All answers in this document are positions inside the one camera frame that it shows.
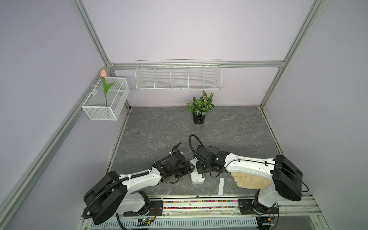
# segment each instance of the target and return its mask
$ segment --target black plant pot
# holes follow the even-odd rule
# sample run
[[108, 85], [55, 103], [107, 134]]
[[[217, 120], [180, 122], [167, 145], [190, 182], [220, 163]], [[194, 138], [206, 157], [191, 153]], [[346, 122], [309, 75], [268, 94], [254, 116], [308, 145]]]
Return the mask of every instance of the black plant pot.
[[206, 115], [203, 116], [197, 116], [194, 112], [193, 112], [193, 122], [196, 123], [197, 125], [203, 124], [203, 122], [205, 122], [205, 117]]

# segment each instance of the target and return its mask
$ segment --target wire mesh basket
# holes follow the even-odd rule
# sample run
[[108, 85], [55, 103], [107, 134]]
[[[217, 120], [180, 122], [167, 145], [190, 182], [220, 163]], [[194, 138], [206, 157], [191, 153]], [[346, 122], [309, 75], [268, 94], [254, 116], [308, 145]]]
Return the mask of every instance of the wire mesh basket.
[[129, 94], [125, 78], [106, 77], [106, 84], [114, 83], [105, 98], [101, 79], [82, 104], [82, 109], [91, 120], [116, 121]]
[[142, 64], [136, 68], [135, 82], [139, 91], [219, 90], [220, 62]]

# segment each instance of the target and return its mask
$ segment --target green tulip leaf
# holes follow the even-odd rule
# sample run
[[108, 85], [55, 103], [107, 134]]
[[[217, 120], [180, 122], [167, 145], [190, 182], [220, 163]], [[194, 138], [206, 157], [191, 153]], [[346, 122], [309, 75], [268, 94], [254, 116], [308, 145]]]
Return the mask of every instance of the green tulip leaf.
[[113, 84], [114, 84], [114, 83], [110, 83], [110, 84], [108, 84], [108, 85], [103, 89], [103, 91], [104, 91], [105, 95], [107, 94], [107, 92], [109, 91], [109, 89], [111, 88], [111, 86], [113, 86]]

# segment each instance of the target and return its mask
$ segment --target potted plant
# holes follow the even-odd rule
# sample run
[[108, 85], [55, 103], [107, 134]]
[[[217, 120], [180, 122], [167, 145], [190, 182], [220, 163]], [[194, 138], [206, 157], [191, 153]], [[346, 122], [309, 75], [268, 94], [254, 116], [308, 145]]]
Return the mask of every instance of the potted plant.
[[201, 98], [196, 99], [193, 97], [193, 102], [187, 103], [187, 106], [190, 106], [188, 111], [193, 114], [194, 123], [200, 125], [205, 122], [206, 113], [215, 107], [212, 104], [212, 97], [213, 93], [207, 96], [206, 92], [203, 91]]

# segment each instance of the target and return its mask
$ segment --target white wall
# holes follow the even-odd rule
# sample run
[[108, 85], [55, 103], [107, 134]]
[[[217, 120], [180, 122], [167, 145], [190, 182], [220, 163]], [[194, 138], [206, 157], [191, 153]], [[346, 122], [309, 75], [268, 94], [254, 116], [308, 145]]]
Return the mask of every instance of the white wall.
[[102, 64], [68, 0], [0, 3], [0, 204]]
[[328, 1], [265, 107], [333, 230], [366, 229], [368, 1]]
[[113, 63], [283, 60], [313, 0], [84, 0]]
[[[71, 3], [0, 2], [0, 205], [102, 67]], [[83, 113], [9, 230], [75, 229], [121, 121]]]
[[118, 121], [82, 113], [7, 230], [76, 229], [83, 196], [103, 176], [124, 111]]
[[[222, 88], [213, 92], [215, 105], [259, 105], [275, 77], [278, 68], [222, 68]], [[132, 106], [184, 106], [202, 91], [138, 91], [135, 70], [117, 70], [115, 74], [126, 77], [130, 88], [128, 101]]]

